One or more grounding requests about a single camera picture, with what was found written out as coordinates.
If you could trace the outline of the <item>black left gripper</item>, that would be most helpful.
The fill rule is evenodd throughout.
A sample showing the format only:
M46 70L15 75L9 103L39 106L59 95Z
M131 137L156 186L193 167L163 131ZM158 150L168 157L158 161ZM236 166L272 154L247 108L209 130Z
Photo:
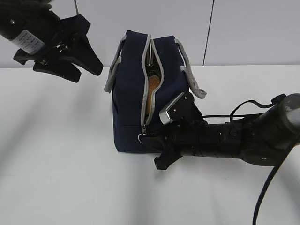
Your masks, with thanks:
M55 75L77 83L82 67L93 75L100 75L103 64L93 51L87 33L90 22L81 14L60 19L54 14L27 21L13 38L19 49L14 60L24 65L35 61L35 72Z

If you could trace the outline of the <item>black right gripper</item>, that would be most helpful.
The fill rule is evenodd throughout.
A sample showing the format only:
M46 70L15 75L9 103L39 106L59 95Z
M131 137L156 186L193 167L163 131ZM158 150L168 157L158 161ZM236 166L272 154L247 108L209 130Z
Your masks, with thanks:
M165 127L163 136L140 135L139 141L150 152L161 152L161 155L154 159L154 163L158 170L167 170L183 156L204 156L200 142L207 126L205 121L176 122Z

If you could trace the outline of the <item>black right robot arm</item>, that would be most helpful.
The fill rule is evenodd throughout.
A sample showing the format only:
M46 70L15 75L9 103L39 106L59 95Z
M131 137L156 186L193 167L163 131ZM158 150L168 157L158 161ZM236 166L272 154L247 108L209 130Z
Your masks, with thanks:
M183 156L236 158L249 164L274 166L300 143L300 96L281 94L264 106L265 112L209 124L183 92L159 113L162 127L138 136L140 143L160 153L154 163L165 170Z

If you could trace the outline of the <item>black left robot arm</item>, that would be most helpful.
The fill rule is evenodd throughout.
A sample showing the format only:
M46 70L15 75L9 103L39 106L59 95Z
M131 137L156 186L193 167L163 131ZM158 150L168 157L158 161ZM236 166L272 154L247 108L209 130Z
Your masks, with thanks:
M99 76L103 64L93 51L87 33L90 22L80 13L59 18L49 0L2 0L0 35L19 49L13 59L33 71L77 83L79 67Z

